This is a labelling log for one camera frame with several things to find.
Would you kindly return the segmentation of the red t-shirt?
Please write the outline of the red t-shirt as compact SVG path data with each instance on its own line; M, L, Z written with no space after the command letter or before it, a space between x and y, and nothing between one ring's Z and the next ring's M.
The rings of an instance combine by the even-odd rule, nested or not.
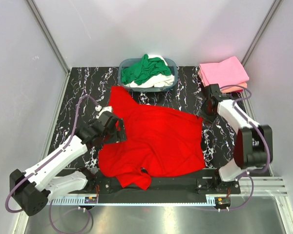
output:
M138 104L123 87L113 86L109 105L123 119L126 141L106 144L98 165L121 186L146 190L153 177L175 177L205 168L202 118L168 107Z

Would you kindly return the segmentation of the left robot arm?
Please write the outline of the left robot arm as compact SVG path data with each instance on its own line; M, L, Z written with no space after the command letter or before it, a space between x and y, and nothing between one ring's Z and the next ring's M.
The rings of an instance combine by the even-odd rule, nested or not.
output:
M88 125L81 125L42 161L21 172L10 174L10 195L28 216L39 213L48 202L74 191L95 189L95 172L83 167L58 176L68 164L91 149L126 141L125 124L112 111L102 110Z

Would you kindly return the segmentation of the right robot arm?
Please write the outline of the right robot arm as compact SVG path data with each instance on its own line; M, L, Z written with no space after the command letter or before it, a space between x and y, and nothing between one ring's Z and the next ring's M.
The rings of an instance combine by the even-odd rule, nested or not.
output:
M233 158L215 170L206 182L197 182L198 192L225 193L234 182L249 173L263 174L273 159L272 128L249 117L238 105L239 100L223 94L218 84L205 87L206 100L197 115L213 123L224 118L236 133Z

